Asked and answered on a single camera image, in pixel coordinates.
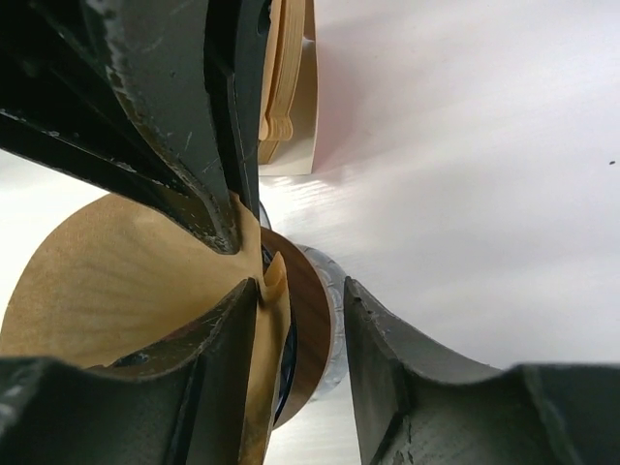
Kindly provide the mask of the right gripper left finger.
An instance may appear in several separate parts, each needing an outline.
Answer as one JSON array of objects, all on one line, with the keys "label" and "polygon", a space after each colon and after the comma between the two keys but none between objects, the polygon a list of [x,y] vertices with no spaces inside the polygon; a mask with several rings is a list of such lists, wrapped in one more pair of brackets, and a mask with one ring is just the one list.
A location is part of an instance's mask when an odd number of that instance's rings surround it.
[{"label": "right gripper left finger", "polygon": [[109,367],[1,361],[5,464],[234,464],[255,331],[239,283],[177,333]]}]

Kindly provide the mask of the orange coffee filter packet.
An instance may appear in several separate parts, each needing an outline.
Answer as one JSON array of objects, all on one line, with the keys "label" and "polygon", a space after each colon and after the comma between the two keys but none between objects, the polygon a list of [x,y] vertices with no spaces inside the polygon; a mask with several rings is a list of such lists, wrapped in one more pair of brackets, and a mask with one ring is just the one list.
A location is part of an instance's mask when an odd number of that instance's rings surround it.
[{"label": "orange coffee filter packet", "polygon": [[273,1],[263,66],[261,176],[312,172],[318,125],[315,2]]}]

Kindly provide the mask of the grey glass coffee server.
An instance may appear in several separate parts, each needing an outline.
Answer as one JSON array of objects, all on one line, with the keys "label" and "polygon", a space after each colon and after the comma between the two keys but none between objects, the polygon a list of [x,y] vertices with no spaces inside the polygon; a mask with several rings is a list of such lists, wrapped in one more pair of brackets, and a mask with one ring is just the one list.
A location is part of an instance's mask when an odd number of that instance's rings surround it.
[{"label": "grey glass coffee server", "polygon": [[344,323],[345,270],[324,252],[306,245],[297,248],[318,272],[325,289],[331,317],[330,351],[324,374],[315,388],[310,401],[314,402],[333,391],[348,374],[346,334]]}]

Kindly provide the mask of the brown paper coffee filter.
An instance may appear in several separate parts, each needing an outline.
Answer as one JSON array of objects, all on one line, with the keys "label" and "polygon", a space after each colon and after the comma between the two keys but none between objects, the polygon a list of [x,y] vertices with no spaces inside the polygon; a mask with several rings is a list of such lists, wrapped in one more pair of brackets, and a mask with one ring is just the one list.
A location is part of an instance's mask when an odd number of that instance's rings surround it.
[{"label": "brown paper coffee filter", "polygon": [[242,241],[233,255],[116,195],[77,211],[24,268],[1,328],[1,361],[51,357],[82,369],[109,367],[177,333],[251,279],[258,290],[255,331],[234,464],[263,463],[291,323],[288,279],[281,255],[264,271],[260,224],[234,206]]}]

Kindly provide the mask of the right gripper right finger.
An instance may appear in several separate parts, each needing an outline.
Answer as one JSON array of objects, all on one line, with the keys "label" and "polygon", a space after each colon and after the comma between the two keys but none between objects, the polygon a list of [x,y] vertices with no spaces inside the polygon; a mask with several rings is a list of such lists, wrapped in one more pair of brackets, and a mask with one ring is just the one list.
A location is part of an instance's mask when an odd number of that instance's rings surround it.
[{"label": "right gripper right finger", "polygon": [[349,372],[365,464],[615,464],[619,368],[467,358],[345,282]]}]

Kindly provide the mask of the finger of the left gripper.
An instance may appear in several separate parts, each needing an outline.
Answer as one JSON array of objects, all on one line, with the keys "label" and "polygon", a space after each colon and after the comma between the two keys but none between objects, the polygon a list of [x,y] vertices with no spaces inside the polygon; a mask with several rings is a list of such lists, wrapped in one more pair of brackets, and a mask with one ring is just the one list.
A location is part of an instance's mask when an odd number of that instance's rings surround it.
[{"label": "finger of the left gripper", "polygon": [[270,5],[210,1],[204,30],[204,80],[224,176],[254,214],[260,213],[258,144]]},{"label": "finger of the left gripper", "polygon": [[204,80],[209,2],[3,2],[1,146],[231,255],[237,193]]}]

